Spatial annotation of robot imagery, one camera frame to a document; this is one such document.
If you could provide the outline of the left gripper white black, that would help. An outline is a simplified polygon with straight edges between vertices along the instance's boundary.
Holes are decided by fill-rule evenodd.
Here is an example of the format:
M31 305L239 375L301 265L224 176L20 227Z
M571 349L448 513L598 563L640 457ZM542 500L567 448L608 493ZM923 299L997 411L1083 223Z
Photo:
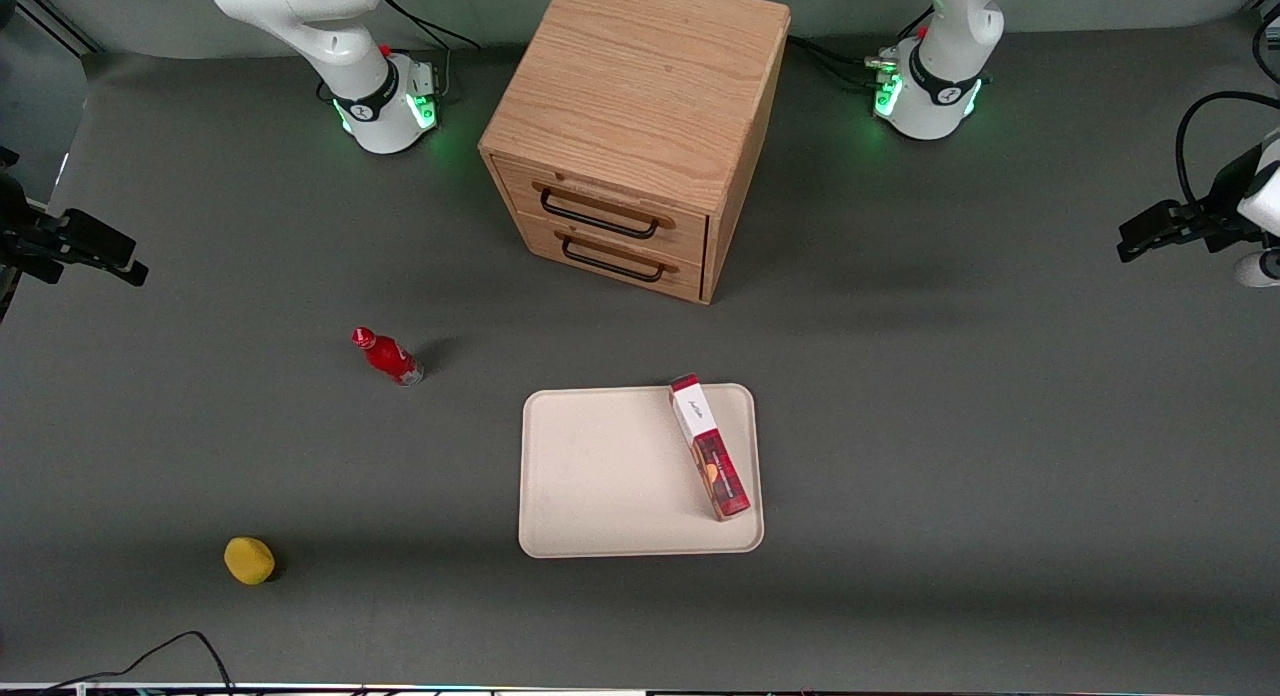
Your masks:
M1239 242L1260 242L1265 249L1277 246L1279 235L1279 130L1262 143L1231 160L1213 178L1210 193L1199 200L1210 217L1204 237L1210 253ZM1202 241L1194 209L1175 200L1162 200L1119 226L1117 255L1132 264L1148 251Z

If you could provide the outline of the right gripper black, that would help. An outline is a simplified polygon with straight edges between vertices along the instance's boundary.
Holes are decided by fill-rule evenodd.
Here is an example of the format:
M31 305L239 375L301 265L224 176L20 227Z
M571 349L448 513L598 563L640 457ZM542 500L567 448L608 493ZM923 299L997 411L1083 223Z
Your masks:
M134 258L136 241L79 209L60 217L61 262L44 249L40 228L46 207L32 203L9 169L19 154L1 146L1 321L5 321L23 275L58 283L67 266L88 266L109 273L131 287L143 287L150 269Z

